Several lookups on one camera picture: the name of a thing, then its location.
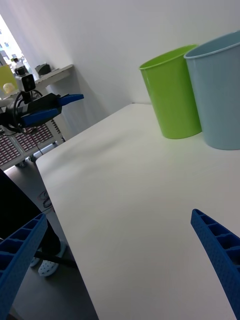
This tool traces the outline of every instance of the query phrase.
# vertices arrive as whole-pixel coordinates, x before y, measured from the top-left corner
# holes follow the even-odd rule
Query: white table
[[[37,161],[100,320],[233,320],[190,225],[240,234],[240,150],[162,136],[131,104]]]

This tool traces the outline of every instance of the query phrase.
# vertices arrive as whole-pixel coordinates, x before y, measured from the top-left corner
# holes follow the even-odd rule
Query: person's leg
[[[7,238],[40,213],[40,209],[0,170],[0,238]],[[48,221],[40,246],[42,252],[50,255],[58,254],[61,249],[59,237]]]

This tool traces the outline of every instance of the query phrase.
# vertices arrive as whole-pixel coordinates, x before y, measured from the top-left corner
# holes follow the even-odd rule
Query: floor
[[[45,186],[35,164],[27,161],[26,168],[13,167],[6,174],[43,209],[38,195],[45,190]],[[56,214],[51,211],[47,218],[59,238],[66,240]],[[72,258],[69,248],[64,257]],[[39,265],[28,269],[13,304],[24,320],[98,319],[77,269],[60,265],[55,274],[42,278],[38,275]]]

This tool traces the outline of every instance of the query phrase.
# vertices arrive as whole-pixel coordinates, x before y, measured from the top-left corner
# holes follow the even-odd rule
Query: robotic arm
[[[12,99],[0,100],[0,125],[8,132],[31,134],[25,128],[35,128],[45,124],[62,112],[62,107],[84,98],[83,94],[67,94],[65,96],[37,91],[34,77],[26,73],[24,68],[18,68],[16,81],[20,89],[14,103]],[[37,92],[39,98],[33,97]]]

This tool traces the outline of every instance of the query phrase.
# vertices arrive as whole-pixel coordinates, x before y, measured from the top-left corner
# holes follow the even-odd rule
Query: green bucket
[[[184,54],[197,47],[186,45],[142,64],[143,76],[161,132],[169,139],[202,131]]]

